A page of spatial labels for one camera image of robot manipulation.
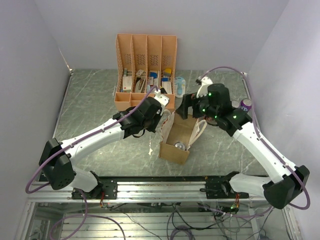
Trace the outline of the purple Fanta can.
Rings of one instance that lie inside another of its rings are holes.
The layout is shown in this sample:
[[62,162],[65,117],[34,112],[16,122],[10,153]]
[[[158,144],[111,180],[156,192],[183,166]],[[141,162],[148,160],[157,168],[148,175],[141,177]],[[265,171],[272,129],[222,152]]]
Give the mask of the purple Fanta can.
[[241,110],[248,113],[252,108],[252,100],[249,98],[244,98],[240,101],[240,107]]
[[174,146],[175,146],[176,148],[178,148],[179,150],[182,150],[182,151],[186,151],[186,150],[187,150],[186,145],[185,145],[183,142],[180,142],[180,141],[176,142],[176,143],[174,144]]
[[240,108],[240,106],[241,106],[240,102],[237,100],[232,100],[231,105],[233,108],[236,108],[236,109]]

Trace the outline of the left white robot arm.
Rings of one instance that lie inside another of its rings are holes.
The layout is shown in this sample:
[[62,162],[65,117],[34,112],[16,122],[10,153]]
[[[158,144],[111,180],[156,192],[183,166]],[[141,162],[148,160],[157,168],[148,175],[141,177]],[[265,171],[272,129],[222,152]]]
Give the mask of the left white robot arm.
[[136,107],[129,107],[113,115],[102,125],[74,138],[58,142],[53,138],[45,144],[40,163],[50,162],[43,167],[43,173],[53,190],[65,187],[81,189],[96,199],[102,193],[103,184],[93,171],[84,171],[75,162],[94,151],[139,133],[155,132],[169,99],[160,94],[147,97]]

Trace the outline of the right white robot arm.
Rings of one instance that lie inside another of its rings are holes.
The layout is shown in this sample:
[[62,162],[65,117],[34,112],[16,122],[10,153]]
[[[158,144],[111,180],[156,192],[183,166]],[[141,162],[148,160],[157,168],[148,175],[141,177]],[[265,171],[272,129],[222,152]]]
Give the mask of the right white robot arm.
[[261,196],[276,209],[283,209],[306,187],[309,169],[296,166],[279,153],[270,142],[258,134],[252,118],[241,108],[232,105],[229,89],[222,83],[205,83],[196,93],[185,94],[176,113],[187,119],[192,109],[193,118],[208,117],[230,137],[241,143],[260,163],[267,176],[245,175],[232,172],[220,186],[226,198],[236,193]]

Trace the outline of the patterned canvas tote bag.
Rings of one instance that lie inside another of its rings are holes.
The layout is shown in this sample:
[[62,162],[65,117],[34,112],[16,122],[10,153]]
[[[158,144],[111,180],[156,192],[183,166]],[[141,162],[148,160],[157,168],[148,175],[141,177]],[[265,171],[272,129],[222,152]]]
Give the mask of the patterned canvas tote bag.
[[166,111],[168,115],[160,127],[161,142],[159,158],[184,165],[190,154],[190,148],[207,127],[205,119],[188,115],[182,119],[177,113]]

